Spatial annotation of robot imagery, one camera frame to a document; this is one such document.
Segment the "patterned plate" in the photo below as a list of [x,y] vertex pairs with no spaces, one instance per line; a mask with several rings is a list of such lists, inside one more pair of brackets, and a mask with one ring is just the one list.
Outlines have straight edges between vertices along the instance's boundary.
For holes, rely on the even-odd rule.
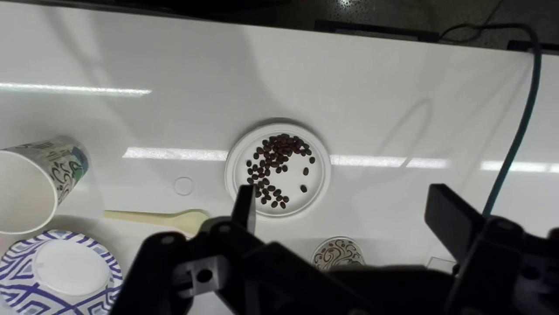
[[[61,248],[77,248],[75,251],[84,251],[89,255],[89,260],[96,260],[100,257],[100,264],[95,264],[96,269],[107,271],[107,281],[100,281],[88,274],[79,274],[81,281],[74,283],[68,281],[72,278],[70,265],[49,265],[51,283],[53,274],[65,278],[61,283],[54,286],[46,285],[46,279],[39,279],[44,272],[44,265],[37,262],[39,251],[42,257],[49,257],[51,260],[58,258],[58,250]],[[23,315],[108,315],[112,304],[117,299],[117,293],[122,286],[122,271],[115,257],[96,239],[72,232],[72,230],[46,230],[35,237],[23,239],[14,243],[9,251],[0,260],[0,295],[5,302]],[[65,292],[82,292],[75,295],[61,293],[60,288]]]

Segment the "patterned cup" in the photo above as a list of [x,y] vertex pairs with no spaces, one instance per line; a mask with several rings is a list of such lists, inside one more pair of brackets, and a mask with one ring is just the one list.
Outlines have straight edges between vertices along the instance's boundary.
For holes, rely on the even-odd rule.
[[329,271],[336,265],[364,265],[365,258],[351,237],[329,237],[315,251],[313,264]]
[[0,150],[0,232],[44,227],[88,167],[84,148],[72,138]]

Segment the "decorative cup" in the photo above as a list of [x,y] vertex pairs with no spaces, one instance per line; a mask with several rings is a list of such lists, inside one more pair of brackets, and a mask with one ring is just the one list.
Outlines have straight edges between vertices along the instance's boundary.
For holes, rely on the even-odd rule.
[[81,143],[65,136],[0,150],[0,232],[44,227],[88,167]]
[[329,237],[315,251],[313,264],[329,271],[337,265],[364,265],[365,258],[351,237]]

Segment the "cable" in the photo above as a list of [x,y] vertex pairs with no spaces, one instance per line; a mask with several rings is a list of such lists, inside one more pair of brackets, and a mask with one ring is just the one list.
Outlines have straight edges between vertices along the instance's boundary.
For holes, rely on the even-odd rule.
[[531,83],[529,83],[529,92],[528,92],[528,99],[524,104],[524,111],[517,127],[517,132],[514,134],[514,139],[509,146],[509,152],[503,159],[502,169],[495,178],[495,183],[491,187],[491,192],[488,195],[486,206],[484,206],[484,215],[491,215],[493,206],[496,197],[500,195],[500,190],[503,187],[503,181],[509,174],[510,164],[514,162],[519,146],[523,143],[523,138],[526,134],[533,108],[536,104],[536,96],[538,96],[538,89],[540,89],[540,73],[542,73],[542,45],[540,45],[540,38],[536,34],[536,31],[533,27],[529,27],[528,24],[517,24],[517,22],[510,22],[510,24],[456,24],[453,27],[449,27],[446,33],[453,31],[453,29],[460,29],[460,27],[472,27],[479,33],[482,33],[484,29],[524,29],[531,40],[533,45],[533,55],[535,55],[535,62],[533,62],[533,71],[531,71]]
[[491,12],[488,13],[486,20],[479,26],[479,29],[477,29],[472,36],[463,38],[463,40],[444,38],[444,36],[447,36],[449,33],[453,33],[454,29],[470,26],[470,24],[454,24],[454,26],[451,26],[451,27],[447,27],[447,29],[444,29],[444,31],[439,34],[439,40],[437,40],[437,41],[446,40],[446,41],[453,41],[453,43],[467,43],[467,41],[477,40],[477,38],[484,33],[484,26],[488,26],[488,24],[491,22],[491,19],[495,17],[495,13],[502,8],[503,1],[505,1],[505,0],[500,0],[500,1],[491,8]]

